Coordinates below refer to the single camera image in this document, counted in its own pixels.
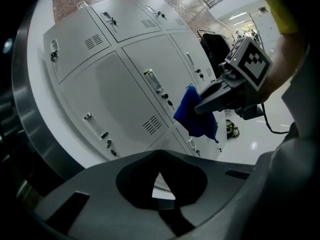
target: black cable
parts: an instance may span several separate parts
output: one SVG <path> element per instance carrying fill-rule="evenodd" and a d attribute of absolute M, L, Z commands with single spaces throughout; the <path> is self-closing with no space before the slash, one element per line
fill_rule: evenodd
<path fill-rule="evenodd" d="M 270 124 L 268 123 L 267 114 L 266 114 L 266 110 L 265 110 L 265 104 L 261 103 L 261 107 L 262 107 L 262 111 L 263 111 L 265 124 L 269 128 L 270 132 L 272 132 L 273 134 L 287 134 L 287 133 L 289 133 L 288 131 L 274 131 L 274 130 L 272 130 Z"/>

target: blue cloth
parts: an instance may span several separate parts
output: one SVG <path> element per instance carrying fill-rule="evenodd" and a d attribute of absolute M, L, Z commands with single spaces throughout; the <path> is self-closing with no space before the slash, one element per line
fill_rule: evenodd
<path fill-rule="evenodd" d="M 216 140 L 218 125 L 212 112 L 196 114 L 194 108 L 202 101 L 196 88 L 189 86 L 183 96 L 180 106 L 177 108 L 173 118 L 187 129 L 190 136 L 201 137 L 206 135 Z"/>

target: locker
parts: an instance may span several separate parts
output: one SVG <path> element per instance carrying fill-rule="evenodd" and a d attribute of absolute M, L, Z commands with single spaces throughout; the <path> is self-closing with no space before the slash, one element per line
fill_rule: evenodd
<path fill-rule="evenodd" d="M 43 42 L 48 69 L 53 70 L 59 84 L 84 61 L 110 46 L 85 9 L 54 25 L 44 34 Z"/>
<path fill-rule="evenodd" d="M 189 136 L 188 131 L 179 122 L 175 122 L 174 125 L 195 157 L 200 155 L 201 158 L 210 160 L 216 160 L 218 158 L 220 151 L 214 140 L 205 135 L 201 137 L 191 137 Z"/>
<path fill-rule="evenodd" d="M 171 133 L 157 148 L 156 150 L 171 150 L 171 151 L 176 151 L 182 154 L 186 154 L 186 151 L 184 148 L 181 146 L 177 138 L 173 133 Z M 164 178 L 162 177 L 161 173 L 155 180 L 155 185 L 159 188 L 163 188 L 166 190 L 170 191 L 170 188 L 166 184 Z"/>
<path fill-rule="evenodd" d="M 129 44 L 123 50 L 174 123 L 173 116 L 186 88 L 193 84 L 175 47 L 166 35 L 160 35 Z M 168 95 L 167 99 L 162 98 L 165 94 Z"/>
<path fill-rule="evenodd" d="M 68 79 L 63 93 L 100 150 L 117 157 L 147 150 L 168 129 L 115 51 Z"/>
<path fill-rule="evenodd" d="M 163 0 L 137 0 L 152 15 L 155 22 L 164 27 L 165 30 L 187 30 L 188 26 L 179 14 Z"/>
<path fill-rule="evenodd" d="M 106 0 L 95 3 L 91 7 L 118 43 L 143 34 L 161 31 L 153 19 L 133 0 Z"/>
<path fill-rule="evenodd" d="M 213 114 L 218 123 L 218 130 L 215 137 L 219 141 L 219 148 L 223 149 L 227 143 L 226 114 L 225 111 L 215 111 Z"/>
<path fill-rule="evenodd" d="M 188 62 L 189 69 L 200 86 L 200 91 L 202 91 L 212 80 L 216 79 L 204 49 L 195 38 L 194 33 L 175 33 L 171 34 L 171 37 L 179 46 L 180 51 Z"/>

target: yellow sleeve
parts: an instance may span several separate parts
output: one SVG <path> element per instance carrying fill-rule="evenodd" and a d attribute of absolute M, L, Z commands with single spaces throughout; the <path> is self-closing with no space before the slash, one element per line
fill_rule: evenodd
<path fill-rule="evenodd" d="M 299 31 L 298 24 L 282 0 L 265 0 L 281 34 L 293 34 Z"/>

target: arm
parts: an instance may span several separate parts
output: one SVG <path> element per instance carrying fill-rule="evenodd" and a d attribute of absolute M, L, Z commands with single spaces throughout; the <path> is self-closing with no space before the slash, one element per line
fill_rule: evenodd
<path fill-rule="evenodd" d="M 265 102 L 295 73 L 304 57 L 304 50 L 305 41 L 300 32 L 280 35 L 272 56 L 273 66 L 259 92 L 261 102 Z"/>

